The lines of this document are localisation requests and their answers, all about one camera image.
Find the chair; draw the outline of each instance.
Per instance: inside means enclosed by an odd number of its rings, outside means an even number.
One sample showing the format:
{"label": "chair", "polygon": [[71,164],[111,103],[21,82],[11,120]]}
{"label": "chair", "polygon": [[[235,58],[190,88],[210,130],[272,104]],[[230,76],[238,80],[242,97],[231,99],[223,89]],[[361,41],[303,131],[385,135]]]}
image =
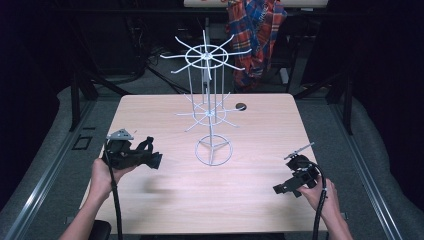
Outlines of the chair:
{"label": "chair", "polygon": [[306,17],[289,16],[278,30],[271,56],[271,69],[269,71],[274,70],[276,71],[275,74],[279,74],[282,68],[289,69],[288,82],[285,89],[286,93],[290,90],[299,47],[309,30],[309,26],[309,21]]}
{"label": "chair", "polygon": [[91,229],[89,240],[108,240],[112,226],[102,220],[95,220]]}

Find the plaid shirt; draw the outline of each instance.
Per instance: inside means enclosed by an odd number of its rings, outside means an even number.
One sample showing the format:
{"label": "plaid shirt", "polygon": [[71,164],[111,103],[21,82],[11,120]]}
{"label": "plaid shirt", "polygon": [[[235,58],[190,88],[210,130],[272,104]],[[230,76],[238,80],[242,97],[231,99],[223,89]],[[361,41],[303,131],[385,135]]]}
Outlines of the plaid shirt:
{"label": "plaid shirt", "polygon": [[286,12],[279,0],[229,0],[229,31],[236,55],[234,71],[236,90],[243,92],[257,86],[264,68],[269,67],[272,49]]}

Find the wire display stand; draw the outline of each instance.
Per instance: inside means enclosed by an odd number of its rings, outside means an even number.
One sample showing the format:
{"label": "wire display stand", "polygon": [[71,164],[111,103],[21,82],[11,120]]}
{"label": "wire display stand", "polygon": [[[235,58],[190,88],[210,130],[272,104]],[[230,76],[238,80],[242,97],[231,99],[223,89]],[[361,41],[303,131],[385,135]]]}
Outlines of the wire display stand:
{"label": "wire display stand", "polygon": [[[230,67],[238,71],[244,70],[244,68],[238,68],[231,64],[228,64],[227,61],[231,55],[240,55],[249,53],[249,51],[238,52],[238,53],[228,53],[223,47],[229,43],[234,36],[231,36],[230,39],[225,41],[220,46],[209,44],[209,40],[203,31],[203,45],[198,45],[191,47],[183,41],[179,40],[177,37],[175,39],[188,48],[186,54],[184,55],[174,55],[174,56],[163,56],[162,58],[184,58],[187,65],[176,70],[171,71],[171,73],[177,74],[185,69],[188,71],[188,79],[190,84],[190,96],[184,94],[184,96],[191,102],[192,112],[191,113],[180,113],[177,115],[191,115],[194,119],[194,124],[190,126],[185,131],[190,131],[196,125],[208,126],[209,134],[201,138],[195,146],[195,154],[197,159],[202,163],[209,166],[218,166],[226,163],[233,153],[233,147],[231,142],[222,135],[216,134],[214,132],[214,126],[227,123],[231,126],[238,127],[237,125],[226,120],[227,113],[232,111],[244,110],[244,108],[233,108],[226,109],[224,106],[225,99],[230,96],[230,93],[224,95],[224,68]],[[201,71],[201,81],[202,81],[202,94],[201,101],[196,103],[193,94],[193,84],[191,77],[191,69],[197,68]],[[217,92],[217,69],[221,68],[221,98],[218,99]],[[214,92],[211,93],[211,81],[214,80]],[[219,158],[217,158],[217,151],[220,151]]]}

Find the cable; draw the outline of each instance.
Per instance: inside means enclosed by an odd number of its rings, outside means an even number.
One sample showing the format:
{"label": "cable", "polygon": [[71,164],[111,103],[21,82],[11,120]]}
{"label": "cable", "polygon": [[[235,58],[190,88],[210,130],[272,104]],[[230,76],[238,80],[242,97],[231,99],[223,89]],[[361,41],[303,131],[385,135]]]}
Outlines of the cable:
{"label": "cable", "polygon": [[115,211],[116,211],[116,225],[118,229],[118,239],[122,240],[122,218],[121,218],[121,207],[119,205],[119,196],[118,196],[118,185],[116,184],[115,176],[113,175],[113,169],[110,165],[110,159],[109,154],[107,151],[107,140],[105,140],[104,143],[104,153],[107,160],[107,166],[109,168],[110,178],[111,178],[111,185],[112,185],[112,194],[113,194],[113,200],[115,202]]}
{"label": "cable", "polygon": [[312,235],[312,239],[313,240],[317,240],[318,239],[318,228],[319,228],[319,222],[321,220],[321,212],[322,212],[322,208],[324,207],[324,201],[327,195],[327,181],[326,181],[326,177],[321,169],[320,166],[318,166],[318,164],[311,162],[312,166],[314,166],[315,168],[317,168],[319,170],[319,172],[321,173],[321,178],[322,178],[322,192],[321,192],[321,196],[318,202],[318,207],[315,213],[315,221],[314,221],[314,230],[313,230],[313,235]]}

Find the wooden table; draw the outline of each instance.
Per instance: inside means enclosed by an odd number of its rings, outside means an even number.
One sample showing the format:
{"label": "wooden table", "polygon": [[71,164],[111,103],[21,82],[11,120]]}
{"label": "wooden table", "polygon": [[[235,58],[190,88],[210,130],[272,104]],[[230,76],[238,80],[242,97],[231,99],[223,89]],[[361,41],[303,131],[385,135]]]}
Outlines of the wooden table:
{"label": "wooden table", "polygon": [[[292,193],[277,195],[273,190],[292,177],[283,158],[309,144],[293,97],[234,94],[224,106],[232,109],[240,102],[247,109],[226,116],[239,127],[225,122],[214,126],[216,134],[231,141],[232,156],[223,165],[208,166],[196,158],[195,145],[209,135],[209,128],[196,125],[185,132],[195,123],[193,117],[176,115],[192,112],[184,95],[122,98],[109,133],[125,128],[135,138],[132,149],[152,136],[154,151],[163,154],[158,170],[141,165],[119,183],[124,233],[312,231],[315,211],[306,199]],[[302,154],[315,161],[311,148]],[[110,222],[116,233],[112,197],[97,219]]]}
{"label": "wooden table", "polygon": [[[286,8],[325,8],[328,0],[284,0]],[[227,7],[228,1],[221,0],[184,0],[185,7]]]}

